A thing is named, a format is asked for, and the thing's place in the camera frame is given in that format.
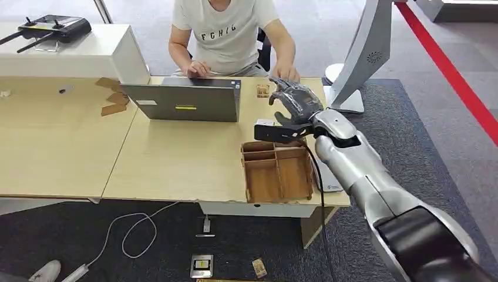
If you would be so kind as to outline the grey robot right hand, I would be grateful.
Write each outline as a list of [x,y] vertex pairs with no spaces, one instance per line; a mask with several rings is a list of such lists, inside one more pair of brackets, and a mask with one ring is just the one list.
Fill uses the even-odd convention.
[[279,100],[291,117],[276,111],[274,117],[283,127],[314,127],[314,116],[324,110],[323,104],[316,94],[307,86],[292,80],[269,77],[276,85],[276,90],[270,95],[268,104],[272,106]]

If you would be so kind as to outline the person's left hand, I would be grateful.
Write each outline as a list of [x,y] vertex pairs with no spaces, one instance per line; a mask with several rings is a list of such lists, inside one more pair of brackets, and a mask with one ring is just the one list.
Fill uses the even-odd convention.
[[301,77],[293,63],[277,62],[272,70],[272,77],[299,82]]

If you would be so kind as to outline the person's right hand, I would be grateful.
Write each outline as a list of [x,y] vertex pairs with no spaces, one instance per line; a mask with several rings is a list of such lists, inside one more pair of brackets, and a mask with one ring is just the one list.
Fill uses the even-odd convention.
[[189,78],[207,78],[212,76],[211,68],[203,61],[191,61],[184,73]]

